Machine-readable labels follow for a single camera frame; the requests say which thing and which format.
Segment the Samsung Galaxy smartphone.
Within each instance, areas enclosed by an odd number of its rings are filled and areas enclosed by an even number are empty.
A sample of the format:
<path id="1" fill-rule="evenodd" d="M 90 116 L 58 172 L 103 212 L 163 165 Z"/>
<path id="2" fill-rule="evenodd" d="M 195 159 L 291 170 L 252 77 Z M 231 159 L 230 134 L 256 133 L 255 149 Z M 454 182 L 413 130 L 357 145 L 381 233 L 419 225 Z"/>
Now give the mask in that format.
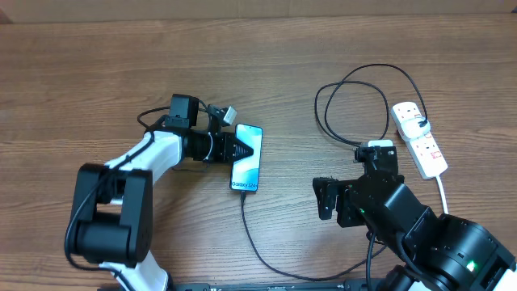
<path id="1" fill-rule="evenodd" d="M 235 135 L 254 149 L 254 154 L 233 163 L 229 186 L 236 191 L 256 192 L 259 187 L 259 169 L 263 129 L 248 124 L 237 124 Z"/>

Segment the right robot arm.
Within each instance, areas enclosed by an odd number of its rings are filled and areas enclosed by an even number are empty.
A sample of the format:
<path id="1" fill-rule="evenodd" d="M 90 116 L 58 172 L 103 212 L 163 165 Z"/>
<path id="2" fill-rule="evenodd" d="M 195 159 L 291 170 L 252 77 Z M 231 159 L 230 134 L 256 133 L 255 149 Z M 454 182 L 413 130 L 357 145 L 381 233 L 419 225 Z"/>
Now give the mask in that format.
<path id="1" fill-rule="evenodd" d="M 365 225 L 403 261 L 370 290 L 514 290 L 516 258 L 486 228 L 422 204 L 398 172 L 397 150 L 381 142 L 362 145 L 358 179 L 313 179 L 318 215 L 337 213 L 342 228 Z"/>

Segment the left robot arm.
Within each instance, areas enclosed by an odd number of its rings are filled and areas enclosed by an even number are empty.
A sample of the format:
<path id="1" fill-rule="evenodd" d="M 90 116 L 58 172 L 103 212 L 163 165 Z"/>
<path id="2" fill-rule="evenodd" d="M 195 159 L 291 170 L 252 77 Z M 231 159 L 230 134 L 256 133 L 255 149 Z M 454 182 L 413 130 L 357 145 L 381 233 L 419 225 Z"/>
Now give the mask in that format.
<path id="1" fill-rule="evenodd" d="M 83 270 L 110 272 L 122 290 L 172 290 L 173 279 L 153 257 L 153 186 L 185 158 L 229 164 L 229 186 L 255 192 L 259 184 L 263 130 L 249 124 L 227 127 L 237 115 L 202 100 L 174 94 L 141 141 L 104 164 L 78 170 L 64 253 L 69 264 L 81 256 Z"/>

